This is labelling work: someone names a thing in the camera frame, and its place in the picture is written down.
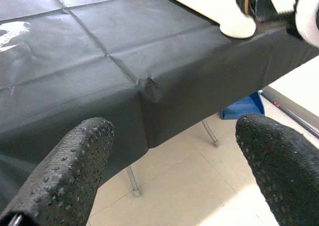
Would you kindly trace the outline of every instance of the table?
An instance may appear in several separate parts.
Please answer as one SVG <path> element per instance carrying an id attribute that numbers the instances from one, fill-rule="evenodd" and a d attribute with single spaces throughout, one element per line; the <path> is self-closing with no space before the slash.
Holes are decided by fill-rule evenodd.
<path id="1" fill-rule="evenodd" d="M 114 123 L 106 181 L 319 53 L 280 27 L 226 37 L 173 0 L 0 2 L 0 24 L 31 26 L 0 53 L 0 210 L 84 119 Z"/>

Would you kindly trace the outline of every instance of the beige floor tile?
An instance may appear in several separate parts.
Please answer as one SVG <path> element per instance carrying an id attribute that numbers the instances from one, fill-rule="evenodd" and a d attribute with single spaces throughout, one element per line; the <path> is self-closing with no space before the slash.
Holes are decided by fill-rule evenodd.
<path id="1" fill-rule="evenodd" d="M 197 226 L 261 226 L 263 222 L 242 203 L 240 196 L 233 197 L 222 208 Z"/>
<path id="2" fill-rule="evenodd" d="M 91 216 L 128 194 L 131 190 L 132 188 L 126 170 L 122 170 L 98 189 Z"/>
<path id="3" fill-rule="evenodd" d="M 201 122 L 187 129 L 183 136 L 191 141 L 193 146 L 197 149 L 200 149 L 204 145 L 213 146 L 213 142 Z"/>
<path id="4" fill-rule="evenodd" d="M 195 152 L 194 140 L 187 132 L 182 132 L 162 145 L 150 149 L 142 158 L 132 164 L 138 185 L 143 185 Z"/>
<path id="5" fill-rule="evenodd" d="M 266 116 L 278 121 L 279 123 L 283 125 L 287 125 L 297 130 L 299 133 L 303 134 L 312 144 L 314 144 L 317 148 L 319 148 L 319 140 L 315 136 L 309 133 L 306 129 L 300 126 L 296 121 L 294 121 L 292 118 L 290 118 L 288 115 L 286 115 L 277 107 L 275 106 L 268 107 L 266 110 Z"/>
<path id="6" fill-rule="evenodd" d="M 237 196 L 238 204 L 246 207 L 256 214 L 258 218 L 267 226 L 278 226 L 278 223 L 270 211 L 268 204 L 257 184 L 244 187 Z"/>
<path id="7" fill-rule="evenodd" d="M 264 105 L 264 108 L 268 108 L 270 105 L 273 105 L 270 101 L 268 101 L 264 96 L 260 96 L 262 102 L 263 102 L 263 105 Z"/>
<path id="8" fill-rule="evenodd" d="M 217 138 L 225 135 L 229 130 L 235 130 L 237 120 L 222 120 L 220 113 L 216 113 L 207 118 L 207 122 Z"/>
<path id="9" fill-rule="evenodd" d="M 319 116 L 317 89 L 319 87 L 319 57 L 284 75 L 270 86 L 298 105 Z"/>
<path id="10" fill-rule="evenodd" d="M 236 192 L 255 184 L 256 180 L 252 171 L 236 143 L 235 132 L 229 131 L 219 141 L 221 143 L 219 148 L 202 147 L 199 150 L 202 156 Z"/>
<path id="11" fill-rule="evenodd" d="M 223 178 L 194 153 L 90 217 L 91 226 L 199 226 L 235 197 Z"/>

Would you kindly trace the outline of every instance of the wooden board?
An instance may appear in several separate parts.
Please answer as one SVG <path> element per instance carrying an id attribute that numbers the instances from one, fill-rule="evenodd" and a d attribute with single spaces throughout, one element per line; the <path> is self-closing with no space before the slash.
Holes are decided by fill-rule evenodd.
<path id="1" fill-rule="evenodd" d="M 256 29 L 251 17 L 245 16 L 236 0 L 176 0 L 220 24 L 220 30 L 230 37 L 248 38 Z M 278 12 L 293 10 L 295 0 L 272 0 Z"/>

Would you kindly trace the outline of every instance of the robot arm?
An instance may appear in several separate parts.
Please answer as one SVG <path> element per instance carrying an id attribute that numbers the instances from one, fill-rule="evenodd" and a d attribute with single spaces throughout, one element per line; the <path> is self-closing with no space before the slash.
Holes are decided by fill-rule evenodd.
<path id="1" fill-rule="evenodd" d="M 293 10 L 277 12 L 272 0 L 236 0 L 258 23 L 282 22 L 288 33 L 319 47 L 319 0 L 295 0 Z"/>

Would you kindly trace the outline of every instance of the black textured gripper pad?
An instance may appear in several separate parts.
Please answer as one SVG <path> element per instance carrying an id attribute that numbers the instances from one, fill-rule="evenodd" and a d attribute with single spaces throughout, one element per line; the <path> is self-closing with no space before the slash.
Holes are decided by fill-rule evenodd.
<path id="1" fill-rule="evenodd" d="M 22 214 L 27 223 L 20 225 L 85 226 L 113 138 L 113 126 L 103 118 L 68 132 L 7 205 L 0 225 Z"/>
<path id="2" fill-rule="evenodd" d="M 318 226 L 319 150 L 263 115 L 241 117 L 236 138 L 278 223 Z"/>

